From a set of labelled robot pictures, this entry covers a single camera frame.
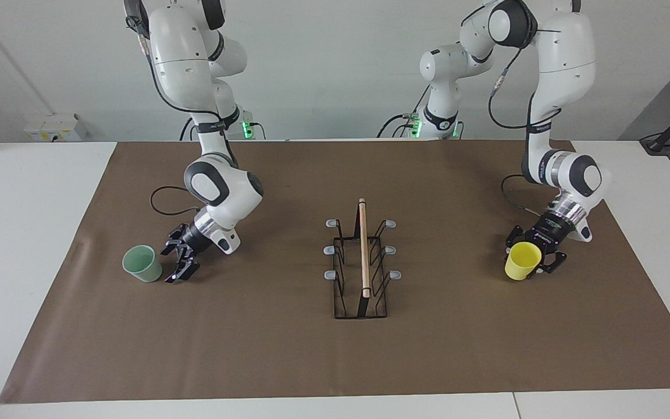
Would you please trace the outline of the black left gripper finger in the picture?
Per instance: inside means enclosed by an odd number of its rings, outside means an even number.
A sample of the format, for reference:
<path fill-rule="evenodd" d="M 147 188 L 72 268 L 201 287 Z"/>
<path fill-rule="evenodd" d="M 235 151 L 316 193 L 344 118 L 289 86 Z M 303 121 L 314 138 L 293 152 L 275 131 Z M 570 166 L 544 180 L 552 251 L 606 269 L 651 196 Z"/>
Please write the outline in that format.
<path fill-rule="evenodd" d="M 559 268 L 562 264 L 564 264 L 566 262 L 566 259 L 568 257 L 568 255 L 565 254 L 564 252 L 556 251 L 555 254 L 554 254 L 554 256 L 555 256 L 554 259 L 550 263 L 546 264 L 545 260 L 547 260 L 548 255 L 551 256 L 552 254 L 547 254 L 547 255 L 542 256 L 540 264 L 536 268 L 536 273 L 537 274 L 541 274 L 541 273 L 551 274 L 551 273 L 553 273 L 557 268 Z"/>
<path fill-rule="evenodd" d="M 525 242 L 525 241 L 526 241 L 526 231 L 524 231 L 524 228 L 521 228 L 521 226 L 514 226 L 511 229 L 511 233 L 508 234 L 505 240 L 506 257 L 510 255 L 511 249 L 513 248 L 514 245 L 518 244 L 519 242 Z"/>

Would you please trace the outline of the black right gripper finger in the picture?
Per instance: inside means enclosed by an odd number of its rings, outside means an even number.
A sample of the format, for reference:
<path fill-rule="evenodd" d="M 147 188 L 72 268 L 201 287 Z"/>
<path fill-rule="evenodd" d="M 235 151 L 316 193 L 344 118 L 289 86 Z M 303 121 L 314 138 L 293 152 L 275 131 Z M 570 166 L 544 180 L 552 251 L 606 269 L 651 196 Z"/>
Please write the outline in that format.
<path fill-rule="evenodd" d="M 161 255 L 169 255 L 173 250 L 177 252 L 177 255 L 190 255 L 189 231 L 190 227 L 185 223 L 181 223 L 171 230 L 165 247 L 161 250 Z"/>
<path fill-rule="evenodd" d="M 179 255 L 173 270 L 165 279 L 165 283 L 174 283 L 178 279 L 188 280 L 193 276 L 199 266 L 200 265 L 196 262 L 196 257 L 194 257 L 194 255 L 189 255 L 189 257 Z"/>

